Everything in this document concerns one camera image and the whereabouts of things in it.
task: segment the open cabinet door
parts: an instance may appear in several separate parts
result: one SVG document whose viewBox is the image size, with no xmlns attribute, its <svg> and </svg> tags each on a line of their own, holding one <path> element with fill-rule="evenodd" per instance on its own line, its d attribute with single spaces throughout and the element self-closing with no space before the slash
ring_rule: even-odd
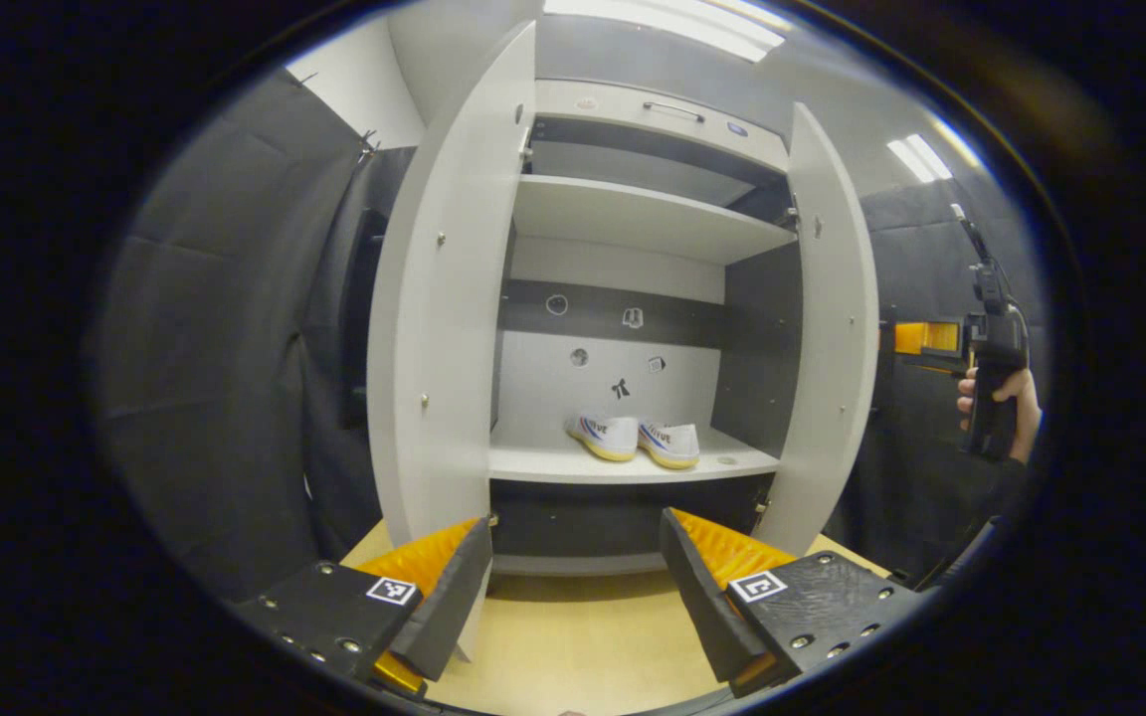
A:
<svg viewBox="0 0 1146 716">
<path fill-rule="evenodd" d="M 397 546 L 489 511 L 497 299 L 535 108 L 533 63 L 527 22 L 501 38 L 473 86 L 442 103 L 383 239 L 367 416 Z"/>
<path fill-rule="evenodd" d="M 790 432 L 756 538 L 806 554 L 856 462 L 878 361 L 870 231 L 838 151 L 795 102 L 790 187 L 799 198 L 802 344 Z"/>
</svg>

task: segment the shoe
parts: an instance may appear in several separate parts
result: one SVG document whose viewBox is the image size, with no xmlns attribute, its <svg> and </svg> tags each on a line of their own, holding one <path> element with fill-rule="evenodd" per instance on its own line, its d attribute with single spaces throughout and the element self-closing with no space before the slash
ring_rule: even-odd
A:
<svg viewBox="0 0 1146 716">
<path fill-rule="evenodd" d="M 639 420 L 639 448 L 662 467 L 682 471 L 697 465 L 700 459 L 697 448 L 697 426 L 668 426 L 654 420 Z"/>
<path fill-rule="evenodd" d="M 639 431 L 636 418 L 574 416 L 568 418 L 564 430 L 605 459 L 625 463 L 636 456 L 636 433 Z"/>
</svg>

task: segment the wooden floor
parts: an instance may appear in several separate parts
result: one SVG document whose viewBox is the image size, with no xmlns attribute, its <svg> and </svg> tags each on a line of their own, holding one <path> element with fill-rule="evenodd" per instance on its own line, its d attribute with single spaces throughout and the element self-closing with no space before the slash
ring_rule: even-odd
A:
<svg viewBox="0 0 1146 716">
<path fill-rule="evenodd" d="M 382 522 L 343 565 L 392 548 Z M 831 549 L 886 576 L 825 536 Z M 507 716 L 645 711 L 722 689 L 668 572 L 625 576 L 494 575 L 472 662 L 452 659 L 432 701 Z"/>
</svg>

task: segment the human hand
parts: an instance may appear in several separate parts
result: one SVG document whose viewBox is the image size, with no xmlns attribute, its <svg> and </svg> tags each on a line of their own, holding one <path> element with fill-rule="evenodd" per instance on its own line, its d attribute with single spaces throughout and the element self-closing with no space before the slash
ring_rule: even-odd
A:
<svg viewBox="0 0 1146 716">
<path fill-rule="evenodd" d="M 967 371 L 967 379 L 958 380 L 958 409 L 965 414 L 972 411 L 975 403 L 975 368 Z M 1033 372 L 1028 368 L 1011 373 L 1002 387 L 992 391 L 992 400 L 1003 403 L 1014 399 L 1014 439 L 1011 441 L 1011 457 L 1028 465 L 1033 454 L 1033 442 L 1037 439 L 1037 428 L 1042 425 L 1042 408 L 1037 404 L 1037 386 L 1033 385 Z M 961 427 L 967 430 L 968 418 L 963 418 Z"/>
</svg>

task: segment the drawer handle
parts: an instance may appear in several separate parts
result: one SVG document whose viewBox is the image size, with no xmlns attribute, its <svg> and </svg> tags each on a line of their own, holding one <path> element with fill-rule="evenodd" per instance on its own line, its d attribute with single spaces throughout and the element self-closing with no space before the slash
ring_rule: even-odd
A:
<svg viewBox="0 0 1146 716">
<path fill-rule="evenodd" d="M 705 121 L 705 115 L 698 115 L 697 112 L 694 112 L 694 110 L 691 110 L 691 109 L 676 108 L 676 105 L 674 105 L 674 104 L 666 104 L 664 102 L 644 102 L 644 109 L 653 109 L 653 108 L 674 109 L 674 110 L 677 110 L 677 112 L 683 112 L 685 115 L 692 115 L 693 117 L 697 118 L 698 123 L 704 123 Z"/>
</svg>

